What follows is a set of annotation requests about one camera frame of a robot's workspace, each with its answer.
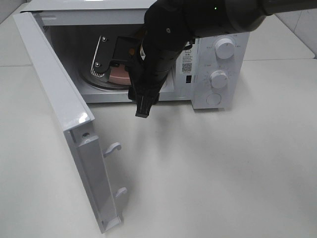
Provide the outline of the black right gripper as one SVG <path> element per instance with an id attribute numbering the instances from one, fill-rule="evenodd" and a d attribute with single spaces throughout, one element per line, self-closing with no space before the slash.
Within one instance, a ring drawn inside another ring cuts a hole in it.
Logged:
<path id="1" fill-rule="evenodd" d="M 140 56 L 133 56 L 129 62 L 130 65 L 125 66 L 131 81 L 128 98 L 136 102 L 135 116 L 147 118 L 152 105 L 159 100 L 159 91 L 167 77 L 167 67 L 161 61 L 152 64 Z"/>

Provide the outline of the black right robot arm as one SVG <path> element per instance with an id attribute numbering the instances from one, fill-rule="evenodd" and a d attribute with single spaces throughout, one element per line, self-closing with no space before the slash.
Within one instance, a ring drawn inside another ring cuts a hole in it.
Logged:
<path id="1" fill-rule="evenodd" d="M 128 98 L 136 116 L 149 116 L 167 74 L 186 44 L 196 38 L 252 32 L 272 14 L 316 8 L 314 0 L 158 0 L 131 38 Z"/>

